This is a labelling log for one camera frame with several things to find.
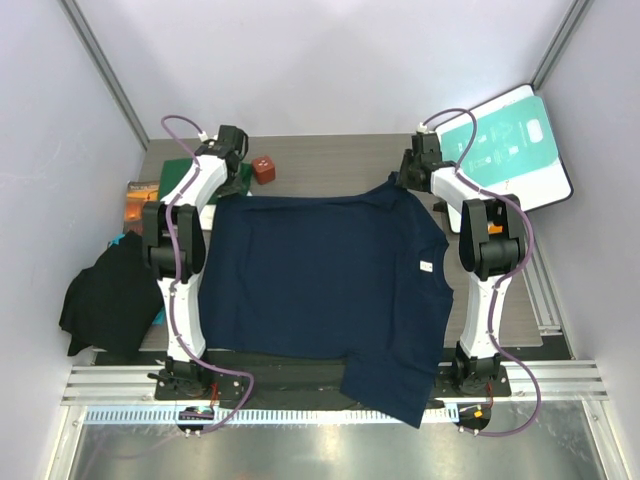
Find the red cube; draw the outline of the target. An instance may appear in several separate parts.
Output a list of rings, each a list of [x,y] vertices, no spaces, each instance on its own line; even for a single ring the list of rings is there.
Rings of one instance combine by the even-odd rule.
[[[276,166],[268,155],[260,156],[251,161],[253,176],[259,185],[265,185],[276,179]]]

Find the white mug orange inside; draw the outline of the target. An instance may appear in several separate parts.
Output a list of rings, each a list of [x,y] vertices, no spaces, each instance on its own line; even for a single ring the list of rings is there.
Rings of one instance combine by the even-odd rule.
[[[500,234],[503,231],[503,227],[500,225],[490,224],[488,226],[488,233],[490,235]]]

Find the navy blue t-shirt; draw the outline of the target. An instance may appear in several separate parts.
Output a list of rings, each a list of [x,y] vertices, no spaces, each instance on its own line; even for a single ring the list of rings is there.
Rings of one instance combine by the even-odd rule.
[[[206,344],[342,359],[343,395],[418,427],[453,304],[448,246],[393,179],[353,196],[223,198],[199,291]]]

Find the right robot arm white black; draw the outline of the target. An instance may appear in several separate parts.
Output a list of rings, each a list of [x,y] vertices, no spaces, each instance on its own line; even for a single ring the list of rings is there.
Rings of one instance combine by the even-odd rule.
[[[428,192],[461,216],[459,260],[469,274],[467,317],[456,344],[450,381],[462,395],[481,395],[500,377],[499,330],[511,276],[526,258],[527,226],[519,200],[496,197],[444,161],[434,132],[412,135],[397,185]]]

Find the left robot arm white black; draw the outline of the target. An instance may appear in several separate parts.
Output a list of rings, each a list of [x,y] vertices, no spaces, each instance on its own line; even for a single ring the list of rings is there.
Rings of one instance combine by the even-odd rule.
[[[201,399],[212,389],[198,291],[207,247],[200,213],[221,187],[231,186],[248,152],[248,135],[230,125],[188,149],[191,165],[177,185],[142,213],[142,254],[161,290],[168,329],[164,367],[149,377],[157,400]]]

